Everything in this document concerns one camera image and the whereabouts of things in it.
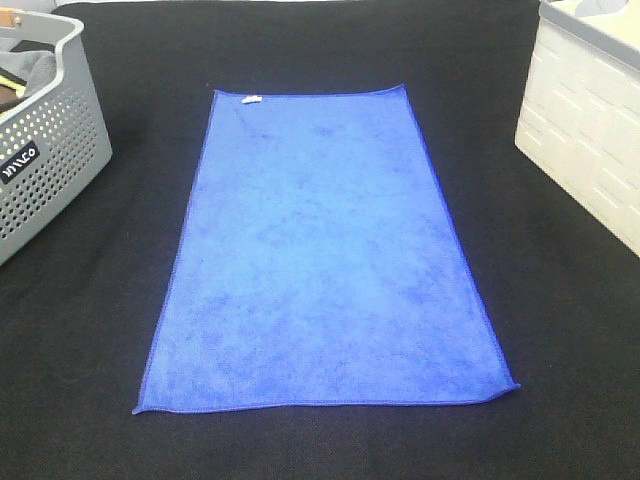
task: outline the white basket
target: white basket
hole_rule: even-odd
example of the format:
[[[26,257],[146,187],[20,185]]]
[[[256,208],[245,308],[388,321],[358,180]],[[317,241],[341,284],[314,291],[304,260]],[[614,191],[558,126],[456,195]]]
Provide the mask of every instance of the white basket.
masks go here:
[[[640,255],[640,0],[540,5],[516,145]]]
[[[14,11],[0,14],[0,24],[6,25],[0,36],[55,45],[57,64],[51,84],[0,117],[2,264],[95,177],[111,145],[80,40],[82,22]]]

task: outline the microfiber towel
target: microfiber towel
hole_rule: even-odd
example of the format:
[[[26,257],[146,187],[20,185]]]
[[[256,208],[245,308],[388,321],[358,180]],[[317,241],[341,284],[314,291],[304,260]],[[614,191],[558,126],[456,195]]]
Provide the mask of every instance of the microfiber towel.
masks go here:
[[[216,92],[134,413],[516,388],[404,87],[243,99]]]

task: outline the towel tag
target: towel tag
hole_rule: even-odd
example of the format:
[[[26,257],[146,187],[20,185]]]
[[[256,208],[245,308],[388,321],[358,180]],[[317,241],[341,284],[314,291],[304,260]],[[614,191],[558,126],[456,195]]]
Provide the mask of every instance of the towel tag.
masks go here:
[[[22,147],[13,157],[0,165],[0,179],[2,183],[7,185],[11,180],[16,178],[20,172],[29,166],[40,155],[40,150],[36,143],[31,140]]]
[[[248,95],[242,99],[242,103],[247,105],[248,103],[258,103],[262,101],[262,97],[260,95]]]

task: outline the basket handle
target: basket handle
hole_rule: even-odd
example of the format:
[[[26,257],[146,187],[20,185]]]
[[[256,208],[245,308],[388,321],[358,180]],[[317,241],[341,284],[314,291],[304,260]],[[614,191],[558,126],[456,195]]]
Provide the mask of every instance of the basket handle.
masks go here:
[[[57,45],[78,36],[82,29],[82,22],[75,18],[12,8],[0,9],[0,37]]]
[[[17,15],[24,10],[19,8],[0,7],[0,27],[17,27],[22,19]]]

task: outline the black fabric surface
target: black fabric surface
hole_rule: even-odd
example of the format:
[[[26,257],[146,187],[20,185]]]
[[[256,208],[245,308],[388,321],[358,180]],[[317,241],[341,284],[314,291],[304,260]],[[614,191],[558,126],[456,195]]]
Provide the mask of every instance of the black fabric surface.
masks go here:
[[[537,0],[77,4],[111,163],[0,267],[0,477],[640,478],[640,260],[514,146]],[[213,89],[405,83],[516,381],[131,416]]]

